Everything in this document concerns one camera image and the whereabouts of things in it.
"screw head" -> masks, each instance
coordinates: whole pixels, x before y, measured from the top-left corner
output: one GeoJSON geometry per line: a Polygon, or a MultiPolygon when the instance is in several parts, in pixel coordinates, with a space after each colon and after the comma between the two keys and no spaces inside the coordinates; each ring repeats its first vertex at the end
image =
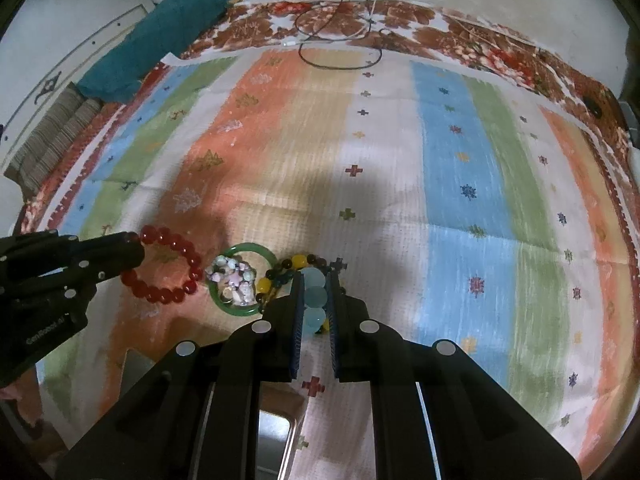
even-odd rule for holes
{"type": "Polygon", "coordinates": [[[456,346],[451,341],[438,341],[436,350],[441,355],[450,356],[456,353],[456,346]]]}
{"type": "Polygon", "coordinates": [[[251,330],[253,330],[257,334],[266,334],[269,330],[271,330],[271,323],[269,323],[265,319],[259,319],[251,325],[251,330]]]}
{"type": "Polygon", "coordinates": [[[191,355],[196,351],[196,345],[193,341],[182,341],[178,343],[178,346],[175,347],[175,353],[177,353],[181,357],[186,357],[187,355],[191,355]]]}
{"type": "Polygon", "coordinates": [[[380,325],[372,319],[366,319],[360,324],[360,330],[365,334],[375,334],[380,330],[380,325]]]}

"yellow bead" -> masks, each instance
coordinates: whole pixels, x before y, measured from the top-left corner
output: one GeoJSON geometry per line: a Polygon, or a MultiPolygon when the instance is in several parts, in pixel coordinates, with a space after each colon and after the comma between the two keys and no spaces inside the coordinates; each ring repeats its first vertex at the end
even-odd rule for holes
{"type": "Polygon", "coordinates": [[[291,258],[293,262],[293,268],[298,270],[306,267],[306,256],[304,254],[296,254],[291,258]]]}
{"type": "Polygon", "coordinates": [[[266,294],[271,290],[271,280],[269,278],[260,278],[255,284],[255,291],[266,294]]]}

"red cross pattern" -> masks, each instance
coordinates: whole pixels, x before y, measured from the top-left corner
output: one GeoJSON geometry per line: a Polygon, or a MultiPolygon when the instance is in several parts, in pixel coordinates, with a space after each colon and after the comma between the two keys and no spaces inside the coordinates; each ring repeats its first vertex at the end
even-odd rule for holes
{"type": "Polygon", "coordinates": [[[312,376],[311,381],[302,381],[302,387],[309,390],[307,396],[315,397],[316,394],[324,392],[324,384],[320,384],[320,377],[312,376]]]}
{"type": "Polygon", "coordinates": [[[349,173],[350,176],[356,176],[358,173],[362,173],[362,168],[359,168],[357,164],[352,164],[350,168],[344,170],[345,173],[349,173]]]}

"pink bead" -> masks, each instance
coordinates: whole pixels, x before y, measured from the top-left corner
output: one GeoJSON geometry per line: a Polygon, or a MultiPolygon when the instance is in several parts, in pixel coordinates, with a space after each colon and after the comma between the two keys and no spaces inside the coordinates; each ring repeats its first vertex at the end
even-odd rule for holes
{"type": "Polygon", "coordinates": [[[182,290],[187,294],[195,294],[196,290],[198,290],[198,284],[193,280],[187,280],[182,284],[182,290]]]}
{"type": "Polygon", "coordinates": [[[242,278],[240,274],[234,272],[231,276],[229,276],[229,285],[239,286],[242,278]]]}

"green jade bangle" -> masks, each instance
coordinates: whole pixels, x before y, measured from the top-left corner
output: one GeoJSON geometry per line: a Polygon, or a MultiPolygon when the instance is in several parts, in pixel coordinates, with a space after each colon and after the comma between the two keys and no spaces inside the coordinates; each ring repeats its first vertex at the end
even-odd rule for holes
{"type": "MultiPolygon", "coordinates": [[[[265,246],[254,244],[253,242],[246,242],[244,244],[231,246],[226,251],[224,251],[222,255],[226,256],[227,258],[231,258],[238,253],[259,254],[265,260],[267,260],[267,263],[271,266],[271,269],[273,269],[273,267],[275,267],[278,263],[278,259],[276,258],[275,254],[273,254],[265,246]]],[[[211,299],[216,303],[220,310],[226,312],[227,314],[231,314],[232,316],[245,317],[260,314],[260,305],[258,303],[235,308],[229,307],[222,301],[222,298],[220,298],[220,291],[218,290],[218,284],[216,282],[209,282],[209,294],[211,295],[211,299]]]]}

